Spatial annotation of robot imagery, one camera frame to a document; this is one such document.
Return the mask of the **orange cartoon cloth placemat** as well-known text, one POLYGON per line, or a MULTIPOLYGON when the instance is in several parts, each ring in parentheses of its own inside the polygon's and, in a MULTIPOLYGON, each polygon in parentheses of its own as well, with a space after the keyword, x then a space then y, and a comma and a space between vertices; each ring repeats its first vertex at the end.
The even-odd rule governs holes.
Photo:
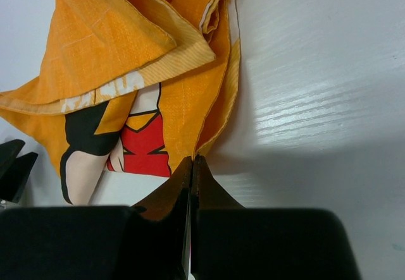
POLYGON ((38 77, 1 117, 43 145, 66 203, 105 170, 167 178, 223 131, 239 83, 235 0, 55 0, 38 77))

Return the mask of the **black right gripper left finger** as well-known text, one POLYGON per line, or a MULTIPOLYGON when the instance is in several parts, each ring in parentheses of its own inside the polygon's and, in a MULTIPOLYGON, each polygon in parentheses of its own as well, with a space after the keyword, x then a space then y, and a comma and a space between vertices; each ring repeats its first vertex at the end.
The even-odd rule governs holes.
POLYGON ((132 206, 120 247, 120 279, 187 279, 192 158, 132 206))

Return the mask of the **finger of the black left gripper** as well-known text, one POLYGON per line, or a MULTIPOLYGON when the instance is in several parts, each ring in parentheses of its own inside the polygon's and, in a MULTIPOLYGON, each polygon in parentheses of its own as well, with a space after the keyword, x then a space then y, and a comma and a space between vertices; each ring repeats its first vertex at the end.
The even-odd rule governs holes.
POLYGON ((14 139, 1 144, 1 179, 10 174, 20 173, 22 167, 17 156, 25 142, 20 139, 14 139))
POLYGON ((29 152, 17 157, 1 176, 1 200, 18 203, 38 154, 29 152))

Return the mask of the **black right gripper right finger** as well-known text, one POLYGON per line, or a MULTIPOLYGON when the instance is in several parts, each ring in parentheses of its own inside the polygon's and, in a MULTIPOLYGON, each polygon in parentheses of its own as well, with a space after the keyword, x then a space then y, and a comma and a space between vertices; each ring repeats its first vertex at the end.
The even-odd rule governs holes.
POLYGON ((205 158, 192 175, 191 273, 196 279, 359 279, 347 233, 323 209, 245 208, 205 158))

